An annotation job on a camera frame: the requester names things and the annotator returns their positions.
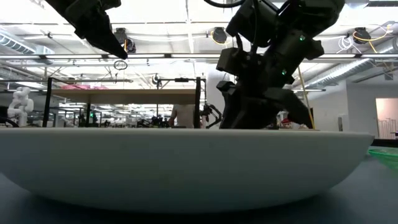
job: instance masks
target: table top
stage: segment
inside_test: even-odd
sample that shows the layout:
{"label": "table top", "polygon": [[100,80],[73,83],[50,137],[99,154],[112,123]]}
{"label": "table top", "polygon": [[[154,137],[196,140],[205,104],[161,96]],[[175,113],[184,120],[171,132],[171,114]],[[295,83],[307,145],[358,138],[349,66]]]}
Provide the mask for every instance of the table top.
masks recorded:
{"label": "table top", "polygon": [[52,90],[77,103],[195,104],[195,90]]}
{"label": "table top", "polygon": [[235,213],[153,215],[54,202],[30,194],[0,174],[0,223],[398,223],[397,188],[398,173],[367,157],[336,187],[299,202]]}

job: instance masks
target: dark table surface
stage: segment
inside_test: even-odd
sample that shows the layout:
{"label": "dark table surface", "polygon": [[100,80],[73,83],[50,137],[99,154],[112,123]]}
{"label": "dark table surface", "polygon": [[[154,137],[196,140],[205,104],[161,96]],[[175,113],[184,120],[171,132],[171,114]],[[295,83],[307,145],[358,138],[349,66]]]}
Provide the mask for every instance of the dark table surface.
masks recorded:
{"label": "dark table surface", "polygon": [[398,223],[397,211],[398,172],[389,170],[369,157],[341,184],[316,197],[262,210],[205,215],[121,213],[67,205],[34,196],[0,174],[0,223],[4,224],[379,224]]}

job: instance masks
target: shelf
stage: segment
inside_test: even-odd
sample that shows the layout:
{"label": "shelf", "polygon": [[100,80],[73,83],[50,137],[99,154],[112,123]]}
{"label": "shelf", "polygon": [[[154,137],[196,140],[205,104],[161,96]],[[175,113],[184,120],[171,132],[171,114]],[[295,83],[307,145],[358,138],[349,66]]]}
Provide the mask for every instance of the shelf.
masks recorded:
{"label": "shelf", "polygon": [[52,90],[53,95],[92,104],[195,104],[195,90]]}

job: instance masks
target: green object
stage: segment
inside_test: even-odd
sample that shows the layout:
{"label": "green object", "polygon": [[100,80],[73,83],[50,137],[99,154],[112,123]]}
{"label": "green object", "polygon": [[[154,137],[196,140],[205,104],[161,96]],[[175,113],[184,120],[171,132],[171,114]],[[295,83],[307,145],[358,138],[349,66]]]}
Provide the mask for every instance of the green object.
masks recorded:
{"label": "green object", "polygon": [[372,148],[369,153],[388,168],[398,170],[398,148]]}

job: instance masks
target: white bowl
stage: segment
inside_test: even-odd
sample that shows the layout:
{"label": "white bowl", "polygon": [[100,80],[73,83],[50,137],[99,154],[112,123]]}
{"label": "white bowl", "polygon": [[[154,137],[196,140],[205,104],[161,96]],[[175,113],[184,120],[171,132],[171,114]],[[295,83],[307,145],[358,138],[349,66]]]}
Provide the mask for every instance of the white bowl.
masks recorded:
{"label": "white bowl", "polygon": [[225,212],[326,191],[372,140],[320,131],[0,129],[0,172],[33,194],[87,207]]}

